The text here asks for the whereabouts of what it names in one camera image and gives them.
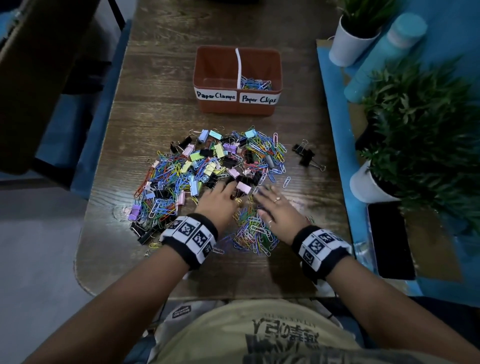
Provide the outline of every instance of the wristband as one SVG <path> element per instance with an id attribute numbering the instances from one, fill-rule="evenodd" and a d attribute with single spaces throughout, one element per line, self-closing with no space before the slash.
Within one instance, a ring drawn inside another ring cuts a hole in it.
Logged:
<path id="1" fill-rule="evenodd" d="M 352 246 L 331 231 L 310 225 L 295 236 L 292 250 L 303 261 L 303 273 L 315 283 L 325 280 L 336 264 L 352 253 Z"/>
<path id="2" fill-rule="evenodd" d="M 198 269 L 216 244 L 218 231 L 200 214 L 178 217 L 160 235 L 164 245 L 173 248 L 191 269 Z"/>

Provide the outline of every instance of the black phone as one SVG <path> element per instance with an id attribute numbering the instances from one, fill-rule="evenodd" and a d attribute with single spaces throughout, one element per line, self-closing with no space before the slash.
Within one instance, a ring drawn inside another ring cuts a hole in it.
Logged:
<path id="1" fill-rule="evenodd" d="M 415 279 L 405 219 L 397 202 L 367 206 L 369 229 L 378 274 L 382 278 Z"/>

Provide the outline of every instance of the green plant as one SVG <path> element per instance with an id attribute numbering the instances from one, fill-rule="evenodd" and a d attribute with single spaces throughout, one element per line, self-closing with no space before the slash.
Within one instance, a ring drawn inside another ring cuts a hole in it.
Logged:
<path id="1" fill-rule="evenodd" d="M 414 59 L 373 74 L 364 98 L 379 141 L 361 154 L 391 182 L 406 208 L 430 206 L 480 231 L 480 108 L 458 59 L 422 69 Z"/>
<path id="2" fill-rule="evenodd" d="M 399 9 L 397 0 L 340 0 L 342 26 L 357 38 L 372 38 Z"/>

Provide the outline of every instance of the blue bottle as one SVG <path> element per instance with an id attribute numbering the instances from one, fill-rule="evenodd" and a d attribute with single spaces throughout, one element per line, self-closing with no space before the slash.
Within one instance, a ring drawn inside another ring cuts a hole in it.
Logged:
<path id="1" fill-rule="evenodd" d="M 383 69 L 387 61 L 405 57 L 426 32 L 427 24 L 416 14 L 405 12 L 396 18 L 345 87 L 347 100 L 359 104 L 372 82 L 372 71 Z"/>

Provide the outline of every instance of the wooden table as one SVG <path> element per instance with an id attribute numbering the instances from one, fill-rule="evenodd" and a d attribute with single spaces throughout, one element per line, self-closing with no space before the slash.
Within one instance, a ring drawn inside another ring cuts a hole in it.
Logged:
<path id="1" fill-rule="evenodd" d="M 285 196 L 315 222 L 350 240 L 347 214 L 324 96 L 315 39 L 335 33 L 338 14 L 321 0 L 265 0 L 229 5 L 208 0 L 140 0 L 117 95 L 96 172 L 76 256 L 76 275 L 98 294 L 142 261 L 147 246 L 129 230 L 126 208 L 144 180 L 149 158 L 167 152 L 170 141 L 190 129 L 251 125 L 277 132 L 289 150 L 308 139 L 326 171 L 298 165 L 286 154 L 290 176 Z M 196 48 L 200 45 L 276 48 L 282 56 L 283 92 L 273 116 L 202 114 L 193 92 Z M 229 249 L 210 254 L 201 269 L 178 284 L 172 299 L 311 297 L 314 286 L 299 259 L 284 244 L 271 257 Z"/>

